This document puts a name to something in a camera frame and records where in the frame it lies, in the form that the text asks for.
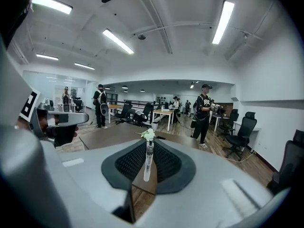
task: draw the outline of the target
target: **ceiling light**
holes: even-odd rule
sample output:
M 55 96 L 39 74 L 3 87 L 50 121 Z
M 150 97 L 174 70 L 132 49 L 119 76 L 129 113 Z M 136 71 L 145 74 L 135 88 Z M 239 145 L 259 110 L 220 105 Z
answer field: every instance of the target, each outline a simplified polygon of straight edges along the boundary
M 103 34 L 114 41 L 117 45 L 119 45 L 122 49 L 124 49 L 127 53 L 133 54 L 134 52 L 128 48 L 120 39 L 118 39 L 115 35 L 112 34 L 108 29 L 104 30 Z
M 93 67 L 90 67 L 90 66 L 86 66 L 86 65 L 82 65 L 82 64 L 79 64 L 79 63 L 74 63 L 76 66 L 81 66 L 81 67 L 86 67 L 86 68 L 89 68 L 91 70 L 95 70 L 95 68 Z
M 58 61 L 58 58 L 57 58 L 57 57 L 45 56 L 45 55 L 42 55 L 42 54 L 36 54 L 36 56 L 37 56 L 37 57 L 43 57 L 43 58 L 47 58 L 47 59 L 52 59 L 52 60 Z
M 218 29 L 212 41 L 213 44 L 218 44 L 222 39 L 225 29 L 230 20 L 233 8 L 234 8 L 234 3 L 227 1 L 224 2 L 222 14 L 220 16 L 220 20 L 218 24 Z
M 32 0 L 32 3 L 47 6 L 49 8 L 58 10 L 60 12 L 70 14 L 72 11 L 73 7 L 68 6 L 64 3 L 58 2 L 56 0 Z

